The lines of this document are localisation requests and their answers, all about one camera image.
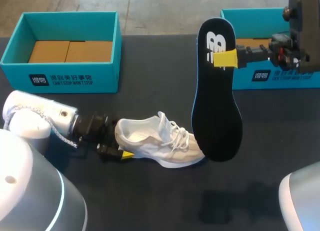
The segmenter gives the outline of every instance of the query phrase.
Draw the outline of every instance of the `black table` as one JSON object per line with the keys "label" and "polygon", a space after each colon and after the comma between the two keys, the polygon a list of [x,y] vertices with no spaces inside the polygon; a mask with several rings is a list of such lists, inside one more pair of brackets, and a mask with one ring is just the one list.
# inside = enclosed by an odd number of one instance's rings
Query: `black table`
{"label": "black table", "polygon": [[[0,39],[0,52],[8,39]],[[120,118],[166,113],[191,131],[196,36],[124,36],[117,94],[44,94]],[[13,90],[0,72],[0,107]],[[82,193],[89,231],[286,231],[278,187],[320,161],[320,89],[243,90],[234,96],[243,141],[231,161],[166,169],[150,160],[102,163],[51,139],[47,159]]]}

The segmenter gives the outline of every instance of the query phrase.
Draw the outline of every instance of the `cable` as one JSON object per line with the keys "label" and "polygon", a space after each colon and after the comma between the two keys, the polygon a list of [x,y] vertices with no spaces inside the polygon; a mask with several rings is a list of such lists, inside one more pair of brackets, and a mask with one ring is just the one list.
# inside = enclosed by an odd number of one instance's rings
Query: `cable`
{"label": "cable", "polygon": [[59,133],[59,131],[56,129],[56,127],[54,126],[52,121],[47,116],[45,116],[45,114],[40,109],[35,108],[35,107],[31,107],[31,106],[22,105],[22,106],[17,106],[15,108],[13,108],[12,111],[10,112],[10,114],[7,115],[7,117],[6,117],[5,121],[4,121],[4,126],[3,126],[4,130],[9,130],[9,124],[10,124],[10,121],[11,121],[12,117],[15,115],[15,113],[17,111],[22,110],[22,109],[28,109],[28,110],[38,114],[41,118],[43,118],[45,121],[47,121],[49,123],[52,131],[55,133],[55,135],[57,135],[57,137],[59,139],[61,139],[63,142],[65,142],[66,144],[68,144],[68,145],[70,145],[70,146],[72,146],[74,148],[78,148],[78,145],[75,142],[63,137]]}

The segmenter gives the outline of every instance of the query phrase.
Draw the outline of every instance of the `black insole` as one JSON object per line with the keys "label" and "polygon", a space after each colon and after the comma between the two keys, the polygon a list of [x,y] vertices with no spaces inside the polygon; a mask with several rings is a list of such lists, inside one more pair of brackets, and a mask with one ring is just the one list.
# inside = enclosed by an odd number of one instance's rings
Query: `black insole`
{"label": "black insole", "polygon": [[212,18],[203,23],[197,39],[198,79],[192,129],[204,155],[217,162],[236,155],[243,124],[232,91],[234,68],[214,67],[211,52],[235,48],[235,32],[227,20]]}

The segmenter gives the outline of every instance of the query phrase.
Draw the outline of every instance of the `white sneaker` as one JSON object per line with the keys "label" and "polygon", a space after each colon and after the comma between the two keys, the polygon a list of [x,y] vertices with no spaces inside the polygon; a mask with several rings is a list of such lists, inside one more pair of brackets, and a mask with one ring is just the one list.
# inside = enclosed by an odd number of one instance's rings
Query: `white sneaker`
{"label": "white sneaker", "polygon": [[120,119],[114,134],[119,148],[134,153],[133,158],[153,159],[165,168],[190,166],[205,157],[195,136],[163,112],[144,120]]}

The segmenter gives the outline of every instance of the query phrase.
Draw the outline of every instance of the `concrete floor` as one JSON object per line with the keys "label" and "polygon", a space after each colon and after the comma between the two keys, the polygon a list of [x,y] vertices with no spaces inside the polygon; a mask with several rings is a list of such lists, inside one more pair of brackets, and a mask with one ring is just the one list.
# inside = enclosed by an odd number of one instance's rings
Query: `concrete floor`
{"label": "concrete floor", "polygon": [[221,9],[284,7],[288,0],[0,0],[0,37],[23,12],[118,11],[122,34],[195,34]]}

